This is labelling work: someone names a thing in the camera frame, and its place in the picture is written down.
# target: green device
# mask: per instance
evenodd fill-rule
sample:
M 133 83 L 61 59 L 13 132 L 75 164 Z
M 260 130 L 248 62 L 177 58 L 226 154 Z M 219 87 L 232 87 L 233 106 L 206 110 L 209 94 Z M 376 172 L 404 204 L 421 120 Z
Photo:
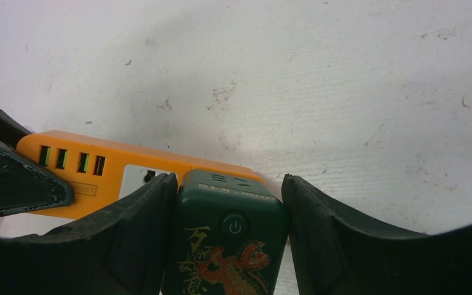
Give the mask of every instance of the green device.
M 252 179 L 191 170 L 178 191 L 164 295 L 273 294 L 290 227 Z

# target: power button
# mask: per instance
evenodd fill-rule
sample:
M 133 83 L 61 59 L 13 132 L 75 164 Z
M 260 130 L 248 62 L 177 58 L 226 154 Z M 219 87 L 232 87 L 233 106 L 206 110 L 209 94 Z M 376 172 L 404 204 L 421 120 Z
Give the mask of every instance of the power button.
M 247 219 L 240 214 L 231 213 L 222 220 L 221 233 L 228 240 L 236 241 L 243 238 L 247 234 L 247 230 Z

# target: white label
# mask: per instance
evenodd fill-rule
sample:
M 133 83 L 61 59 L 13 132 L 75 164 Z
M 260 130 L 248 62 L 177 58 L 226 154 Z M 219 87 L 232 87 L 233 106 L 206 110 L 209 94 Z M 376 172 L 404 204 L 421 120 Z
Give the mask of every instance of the white label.
M 172 172 L 151 167 L 126 165 L 124 168 L 124 175 L 122 177 L 122 185 L 120 186 L 119 199 L 131 194 L 146 184 L 147 180 L 150 179 L 151 176 L 156 177 L 161 173 L 170 174 Z

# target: dragon illustration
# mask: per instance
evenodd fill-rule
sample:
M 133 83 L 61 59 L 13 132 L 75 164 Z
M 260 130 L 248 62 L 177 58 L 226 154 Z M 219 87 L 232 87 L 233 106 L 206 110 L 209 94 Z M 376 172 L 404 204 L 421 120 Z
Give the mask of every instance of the dragon illustration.
M 223 258 L 223 247 L 214 248 L 209 260 L 198 265 L 200 279 L 222 283 L 227 295 L 267 295 L 269 286 L 259 273 L 270 263 L 269 256 L 261 251 L 264 245 L 257 241 L 247 243 L 227 258 Z

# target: orange box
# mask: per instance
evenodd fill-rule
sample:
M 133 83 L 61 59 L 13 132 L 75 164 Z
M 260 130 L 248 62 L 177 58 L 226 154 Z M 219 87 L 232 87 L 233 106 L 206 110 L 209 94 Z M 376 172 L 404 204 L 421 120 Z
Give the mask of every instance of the orange box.
M 151 171 L 176 173 L 178 184 L 193 169 L 263 183 L 249 168 L 58 130 L 25 136 L 17 144 L 17 151 L 72 185 L 75 191 L 72 205 L 33 212 L 63 218 L 84 217 L 131 193 L 144 184 L 146 170 L 150 174 Z

